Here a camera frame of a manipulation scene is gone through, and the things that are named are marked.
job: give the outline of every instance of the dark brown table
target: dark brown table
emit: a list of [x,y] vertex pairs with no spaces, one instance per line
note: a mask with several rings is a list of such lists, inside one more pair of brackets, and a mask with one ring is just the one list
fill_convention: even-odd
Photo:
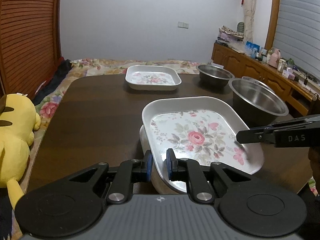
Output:
[[[198,75],[181,74],[175,91],[138,91],[125,83],[124,75],[84,77],[68,88],[39,147],[28,191],[98,162],[118,166],[140,159],[143,152],[139,129],[145,105],[161,98],[212,96],[232,104],[226,86],[214,91],[200,83]],[[284,121],[290,116],[277,119]],[[256,176],[298,192],[311,178],[308,148],[274,148],[262,145],[265,163]],[[151,183],[137,183],[135,193],[156,193]]]

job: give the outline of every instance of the wooden wardrobe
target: wooden wardrobe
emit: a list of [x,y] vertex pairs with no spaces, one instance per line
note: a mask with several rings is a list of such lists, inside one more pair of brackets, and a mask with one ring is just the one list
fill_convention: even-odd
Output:
[[60,0],[0,0],[2,93],[33,98],[61,57]]

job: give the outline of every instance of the tray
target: tray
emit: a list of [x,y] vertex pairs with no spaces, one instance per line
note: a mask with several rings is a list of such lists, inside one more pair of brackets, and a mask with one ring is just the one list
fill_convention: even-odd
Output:
[[164,66],[135,65],[128,68],[125,80],[136,90],[175,90],[181,84],[176,71]]
[[241,145],[236,141],[236,133],[248,127],[220,99],[156,100],[145,106],[142,121],[159,177],[175,192],[185,193],[186,185],[168,180],[165,163],[168,148],[174,149],[177,158],[195,159],[207,166],[219,161],[248,174],[256,173],[263,165],[260,143]]

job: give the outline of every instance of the stainless steel bowl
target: stainless steel bowl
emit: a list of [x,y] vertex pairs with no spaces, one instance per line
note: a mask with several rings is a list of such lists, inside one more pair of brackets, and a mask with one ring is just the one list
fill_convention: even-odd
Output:
[[229,86],[233,91],[233,109],[249,126],[268,125],[289,113],[279,96],[259,84],[236,78],[229,81]]
[[256,84],[258,84],[258,85],[261,85],[261,86],[263,86],[263,87],[266,87],[266,88],[269,89],[271,92],[274,92],[274,91],[273,91],[270,87],[268,87],[265,83],[263,83],[263,82],[255,79],[255,78],[248,77],[248,76],[243,76],[242,78],[245,79],[245,80],[249,80],[249,81],[251,81],[251,82],[254,82],[254,83],[256,83]]
[[228,70],[211,65],[199,65],[198,70],[202,81],[217,88],[225,87],[229,80],[235,78],[235,76]]

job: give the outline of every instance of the yellow plush toy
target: yellow plush toy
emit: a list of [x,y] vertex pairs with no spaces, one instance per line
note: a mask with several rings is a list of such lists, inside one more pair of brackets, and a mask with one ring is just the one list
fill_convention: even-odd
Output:
[[13,209],[23,196],[18,181],[27,167],[32,130],[38,130],[40,123],[35,106],[26,96],[9,94],[0,99],[0,188],[8,188]]

